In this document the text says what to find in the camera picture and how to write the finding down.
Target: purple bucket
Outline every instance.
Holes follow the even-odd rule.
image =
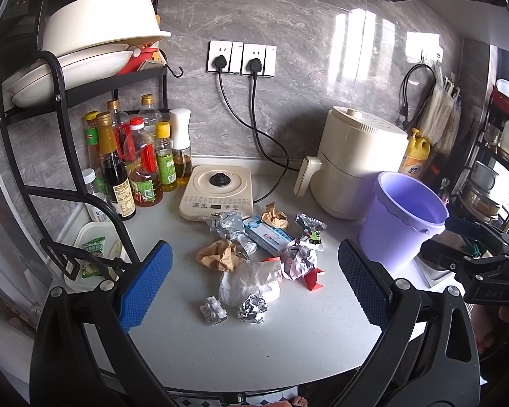
[[[370,260],[397,270],[413,260],[422,243],[445,230],[449,213],[437,194],[405,174],[382,172],[373,192],[360,246]]]

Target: crumpled aluminum foil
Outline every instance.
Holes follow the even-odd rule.
[[[238,308],[238,318],[246,323],[255,323],[260,325],[264,322],[266,311],[266,300],[252,293],[242,304],[240,304]]]
[[[245,260],[256,251],[257,245],[245,233],[242,215],[237,211],[213,214],[205,220],[212,232],[234,243],[240,249],[237,254],[244,254]]]
[[[283,276],[297,280],[317,267],[317,253],[305,246],[294,245],[281,254]]]
[[[321,232],[327,228],[327,225],[304,213],[298,213],[294,221],[302,227],[300,245],[310,250],[323,251]]]

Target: metal bolt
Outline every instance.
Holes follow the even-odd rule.
[[[56,288],[53,288],[50,293],[52,297],[60,297],[62,295],[62,288],[57,286]]]
[[[111,291],[115,286],[115,282],[112,280],[104,280],[100,283],[100,289],[102,291]]]
[[[458,288],[457,288],[457,287],[455,287],[455,286],[449,286],[449,287],[447,288],[447,291],[449,291],[449,293],[450,293],[451,295],[454,295],[455,297],[457,297],[457,296],[459,296],[459,295],[460,295],[460,291],[459,291],[459,290],[458,290]]]
[[[396,280],[396,286],[404,291],[407,291],[411,285],[409,282],[404,278],[399,278]]]

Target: blue gripper pad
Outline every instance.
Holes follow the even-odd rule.
[[[141,263],[142,270],[120,301],[119,322],[125,333],[128,333],[131,327],[142,323],[156,293],[170,272],[172,258],[171,246],[160,242]]]
[[[347,240],[339,245],[338,260],[339,266],[351,285],[367,319],[372,325],[379,326],[384,331],[389,323],[388,295],[379,286],[364,260],[354,252]]]

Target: crumpled brown paper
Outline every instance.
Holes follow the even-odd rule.
[[[286,230],[288,228],[288,220],[286,214],[275,207],[275,202],[266,205],[266,212],[262,214],[262,221],[274,228]]]
[[[196,255],[202,265],[217,271],[232,272],[242,260],[235,254],[237,247],[229,240],[218,240]]]

